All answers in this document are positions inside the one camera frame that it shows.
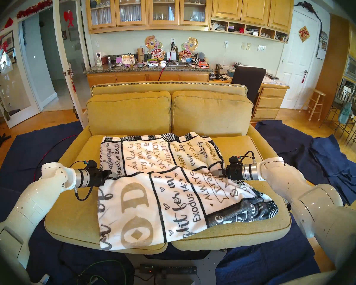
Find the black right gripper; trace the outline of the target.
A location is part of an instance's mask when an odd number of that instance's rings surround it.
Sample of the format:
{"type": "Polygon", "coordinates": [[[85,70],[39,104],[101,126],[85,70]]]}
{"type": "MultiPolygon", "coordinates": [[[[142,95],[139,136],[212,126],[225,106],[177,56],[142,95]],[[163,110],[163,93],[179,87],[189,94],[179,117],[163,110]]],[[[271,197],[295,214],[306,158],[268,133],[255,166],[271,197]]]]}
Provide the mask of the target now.
{"type": "Polygon", "coordinates": [[[219,178],[228,178],[231,180],[244,180],[243,156],[232,156],[229,158],[229,165],[226,169],[219,169],[219,172],[213,172],[213,176],[219,178]]]}

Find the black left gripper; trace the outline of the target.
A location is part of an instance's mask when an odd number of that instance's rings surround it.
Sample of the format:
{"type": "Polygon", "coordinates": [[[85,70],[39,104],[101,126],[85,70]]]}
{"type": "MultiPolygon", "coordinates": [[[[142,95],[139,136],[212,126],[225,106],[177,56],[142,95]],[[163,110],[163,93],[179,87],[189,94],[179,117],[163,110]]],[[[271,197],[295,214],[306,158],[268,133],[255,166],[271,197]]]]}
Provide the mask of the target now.
{"type": "Polygon", "coordinates": [[[106,180],[113,180],[113,176],[118,176],[117,171],[99,169],[94,160],[88,161],[88,174],[90,177],[88,180],[89,187],[103,186],[106,180]]]}

